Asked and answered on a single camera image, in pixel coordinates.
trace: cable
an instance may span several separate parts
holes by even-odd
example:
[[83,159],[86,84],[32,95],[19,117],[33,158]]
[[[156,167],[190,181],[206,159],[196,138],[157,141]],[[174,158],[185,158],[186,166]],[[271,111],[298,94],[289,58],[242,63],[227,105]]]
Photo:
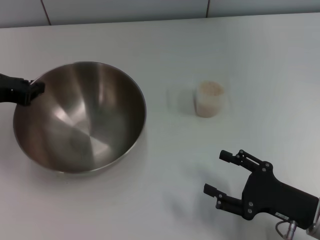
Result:
[[280,232],[280,230],[278,229],[278,226],[283,223],[286,223],[286,221],[280,221],[275,225],[275,230],[281,236],[281,238],[284,238],[284,235]]

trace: metal bowl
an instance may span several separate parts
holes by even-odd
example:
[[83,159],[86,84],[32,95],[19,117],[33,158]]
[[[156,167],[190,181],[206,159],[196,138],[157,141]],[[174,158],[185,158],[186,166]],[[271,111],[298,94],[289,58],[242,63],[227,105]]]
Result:
[[13,128],[22,150],[43,167],[63,173],[104,168],[128,153],[144,128],[144,96],[113,66],[75,62],[36,81],[45,83],[45,92],[31,106],[16,106]]

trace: stainless steel bowl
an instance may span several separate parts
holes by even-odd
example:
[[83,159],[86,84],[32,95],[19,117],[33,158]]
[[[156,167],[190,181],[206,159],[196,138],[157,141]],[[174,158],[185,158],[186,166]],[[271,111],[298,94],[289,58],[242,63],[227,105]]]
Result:
[[104,168],[136,143],[146,121],[144,96],[123,71],[98,62],[54,68],[36,81],[45,92],[17,105],[13,128],[22,150],[63,173]]

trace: bowl rim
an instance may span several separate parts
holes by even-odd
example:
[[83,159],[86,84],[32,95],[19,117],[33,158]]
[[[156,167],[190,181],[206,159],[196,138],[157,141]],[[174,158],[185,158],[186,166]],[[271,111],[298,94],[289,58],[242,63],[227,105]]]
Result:
[[91,173],[91,172],[96,172],[96,171],[99,171],[99,170],[102,170],[102,169],[105,169],[115,163],[117,163],[119,160],[123,159],[125,156],[128,155],[128,153],[131,151],[131,149],[134,148],[134,146],[137,144],[137,141],[140,139],[141,135],[142,135],[142,132],[144,131],[145,129],[145,126],[146,126],[146,120],[147,120],[147,104],[146,104],[146,99],[145,99],[145,96],[141,90],[141,88],[139,87],[139,85],[136,83],[136,81],[130,77],[127,73],[125,73],[124,71],[122,71],[121,69],[115,67],[115,66],[112,66],[110,64],[107,64],[107,63],[103,63],[103,62],[98,62],[98,61],[74,61],[74,62],[70,62],[70,63],[66,63],[66,64],[62,64],[62,65],[59,65],[57,67],[54,67],[48,71],[46,71],[45,73],[41,74],[39,77],[37,77],[30,85],[34,84],[36,81],[38,81],[41,77],[43,77],[45,74],[55,70],[55,69],[58,69],[58,68],[61,68],[61,67],[64,67],[64,66],[68,66],[68,65],[75,65],[75,64],[80,64],[80,63],[90,63],[90,64],[98,64],[98,65],[104,65],[104,66],[108,66],[114,70],[117,70],[119,72],[121,72],[122,74],[124,74],[125,76],[127,76],[132,82],[133,84],[137,87],[138,91],[140,92],[141,94],[141,97],[142,97],[142,100],[143,100],[143,108],[144,108],[144,119],[143,119],[143,124],[142,124],[142,128],[135,140],[135,142],[132,144],[131,147],[129,147],[129,149],[123,153],[121,156],[119,156],[117,159],[115,159],[114,161],[104,165],[104,166],[101,166],[101,167],[98,167],[98,168],[95,168],[95,169],[91,169],[91,170],[86,170],[86,171],[60,171],[60,170],[56,170],[56,169],[52,169],[52,168],[49,168],[47,166],[44,166],[42,164],[40,164],[38,161],[34,160],[32,157],[30,157],[25,151],[24,149],[21,147],[20,145],[20,142],[17,138],[17,134],[16,134],[16,128],[15,128],[15,117],[16,117],[16,112],[17,112],[17,108],[19,108],[20,106],[17,104],[15,106],[15,109],[14,109],[14,113],[13,113],[13,121],[12,121],[12,124],[13,124],[13,132],[14,132],[14,137],[15,137],[15,140],[16,142],[18,143],[20,149],[24,152],[24,154],[29,158],[31,159],[33,162],[35,162],[38,166],[41,166],[42,168],[45,168],[47,170],[50,170],[50,171],[53,171],[55,173],[62,173],[62,174],[72,174],[72,175],[77,175],[77,174],[85,174],[85,173]]

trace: white table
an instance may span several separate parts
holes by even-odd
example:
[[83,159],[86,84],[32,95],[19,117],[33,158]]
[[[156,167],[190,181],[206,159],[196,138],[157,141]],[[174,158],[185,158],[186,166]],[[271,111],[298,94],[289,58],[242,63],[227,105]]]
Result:
[[[95,177],[48,172],[19,148],[15,105],[0,104],[0,237],[6,240],[276,240],[279,220],[215,209],[208,183],[241,198],[239,149],[320,196],[320,14],[0,29],[0,73],[35,79],[70,62],[129,74],[147,105],[131,154]],[[219,115],[194,115],[191,89],[222,82]],[[312,239],[301,229],[296,239]]]

